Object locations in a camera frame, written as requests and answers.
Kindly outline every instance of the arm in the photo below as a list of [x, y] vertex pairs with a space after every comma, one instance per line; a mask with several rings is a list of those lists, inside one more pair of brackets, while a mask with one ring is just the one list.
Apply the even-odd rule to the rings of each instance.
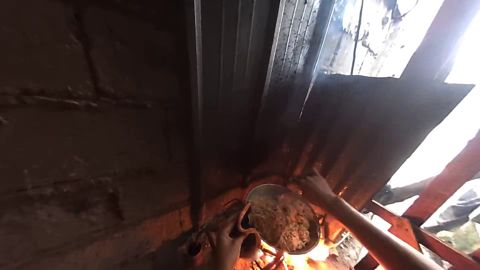
[[338, 219], [385, 269], [442, 269], [405, 242], [375, 227], [346, 201], [337, 197], [323, 177], [308, 177], [301, 186], [304, 197]]
[[[420, 193], [423, 192], [423, 190], [428, 186], [428, 184], [430, 184], [430, 182], [435, 179], [436, 176], [432, 176], [430, 178], [427, 178], [427, 179], [424, 179], [420, 182], [417, 182], [417, 183], [413, 183], [413, 184], [409, 184], [409, 185], [406, 185], [406, 186], [401, 186], [401, 187], [396, 187], [396, 188], [392, 188], [392, 195], [390, 198], [388, 198], [387, 200], [385, 201], [382, 201], [381, 204], [383, 205], [389, 205], [389, 204], [393, 204], [393, 203], [396, 203], [396, 202], [401, 202], [401, 201], [404, 201], [408, 198], [411, 198], [415, 195], [419, 195]], [[472, 180], [474, 179], [477, 179], [477, 178], [480, 178], [480, 172], [478, 172], [477, 174], [475, 174], [473, 177], [472, 177]]]

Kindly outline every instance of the wire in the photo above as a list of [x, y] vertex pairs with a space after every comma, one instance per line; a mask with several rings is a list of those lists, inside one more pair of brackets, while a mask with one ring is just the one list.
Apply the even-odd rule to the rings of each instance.
[[359, 42], [360, 35], [360, 24], [361, 24], [361, 14], [363, 12], [363, 0], [361, 0], [360, 6], [360, 15], [359, 15], [359, 26], [357, 27], [357, 35], [355, 36], [355, 46], [353, 47], [353, 60], [352, 60], [352, 69], [350, 70], [350, 75], [353, 75], [353, 68], [355, 67], [355, 58], [357, 56], [357, 44]]
[[419, 0], [417, 0], [417, 1], [415, 2], [415, 5], [413, 5], [413, 7], [412, 7], [409, 11], [407, 11], [406, 13], [404, 13], [403, 15], [401, 15], [400, 17], [394, 17], [394, 16], [393, 16], [393, 11], [395, 10], [395, 8], [393, 8], [393, 9], [392, 9], [392, 20], [398, 20], [398, 19], [401, 19], [401, 18], [405, 17], [405, 15], [407, 15], [410, 11], [412, 11], [412, 10], [417, 6], [418, 3], [419, 3]]

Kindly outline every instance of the bright sky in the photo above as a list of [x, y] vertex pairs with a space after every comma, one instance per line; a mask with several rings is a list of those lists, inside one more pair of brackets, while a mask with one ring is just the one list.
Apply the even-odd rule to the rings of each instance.
[[[480, 85], [480, 13], [473, 20], [460, 45], [453, 69], [445, 82]], [[430, 132], [412, 156], [398, 169], [390, 180], [392, 187], [405, 186], [439, 174], [445, 166], [465, 147], [480, 129], [480, 86], [473, 90], [460, 104]], [[452, 201], [480, 181], [471, 181], [462, 187], [450, 201], [427, 222], [436, 219]], [[389, 205], [388, 208], [402, 214], [416, 198]]]

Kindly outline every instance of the metal bowl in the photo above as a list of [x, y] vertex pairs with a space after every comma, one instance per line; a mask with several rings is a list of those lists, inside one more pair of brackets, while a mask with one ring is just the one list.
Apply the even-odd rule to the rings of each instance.
[[269, 246], [275, 248], [276, 250], [287, 252], [289, 254], [293, 255], [299, 255], [299, 254], [305, 254], [314, 249], [318, 242], [320, 241], [320, 223], [317, 217], [317, 214], [315, 211], [313, 211], [313, 208], [310, 206], [307, 200], [302, 198], [300, 195], [294, 193], [290, 189], [277, 185], [277, 184], [261, 184], [259, 186], [254, 187], [247, 195], [247, 198], [245, 199], [245, 203], [248, 203], [252, 198], [271, 198], [271, 199], [276, 199], [280, 195], [287, 194], [288, 196], [291, 196], [294, 200], [300, 201], [300, 203], [305, 204], [313, 213], [313, 216], [315, 217], [314, 221], [310, 221], [310, 226], [308, 228], [308, 231], [310, 233], [310, 241], [305, 244], [305, 247], [302, 249], [297, 249], [295, 251], [287, 251], [287, 250], [282, 250], [278, 249], [277, 247], [274, 247], [271, 243], [266, 241], [263, 237], [262, 240], [265, 241]]

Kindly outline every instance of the corrugated metal sheet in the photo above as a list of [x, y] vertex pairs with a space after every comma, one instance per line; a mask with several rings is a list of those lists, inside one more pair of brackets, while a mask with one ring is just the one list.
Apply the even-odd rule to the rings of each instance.
[[334, 191], [360, 208], [471, 90], [362, 76], [315, 80], [333, 6], [331, 0], [197, 5], [202, 196], [193, 204], [270, 174], [287, 183], [317, 166]]

